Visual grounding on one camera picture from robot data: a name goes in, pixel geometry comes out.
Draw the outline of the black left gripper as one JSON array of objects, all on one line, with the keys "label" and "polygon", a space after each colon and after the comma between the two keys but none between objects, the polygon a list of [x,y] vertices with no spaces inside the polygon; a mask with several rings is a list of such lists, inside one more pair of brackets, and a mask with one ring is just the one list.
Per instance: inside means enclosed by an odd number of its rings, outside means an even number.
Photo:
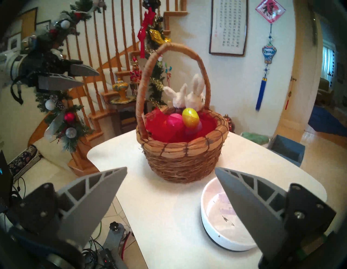
[{"label": "black left gripper", "polygon": [[19,66],[18,80],[37,90],[64,91],[83,85],[72,76],[99,76],[81,60],[64,59],[60,51],[30,52]]}]

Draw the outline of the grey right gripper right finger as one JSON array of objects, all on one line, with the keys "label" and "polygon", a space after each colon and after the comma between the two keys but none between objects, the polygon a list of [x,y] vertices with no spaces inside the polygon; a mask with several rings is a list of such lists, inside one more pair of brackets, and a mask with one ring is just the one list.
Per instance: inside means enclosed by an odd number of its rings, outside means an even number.
[{"label": "grey right gripper right finger", "polygon": [[273,260],[288,237],[283,218],[287,192],[255,175],[222,167],[215,174],[263,256]]}]

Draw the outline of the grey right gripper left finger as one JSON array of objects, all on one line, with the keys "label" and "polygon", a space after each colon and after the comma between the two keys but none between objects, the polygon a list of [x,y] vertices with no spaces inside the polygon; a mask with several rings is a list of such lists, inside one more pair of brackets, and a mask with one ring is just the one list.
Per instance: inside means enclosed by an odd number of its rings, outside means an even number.
[{"label": "grey right gripper left finger", "polygon": [[59,189],[57,237],[83,247],[107,213],[127,175],[121,167],[80,177]]}]

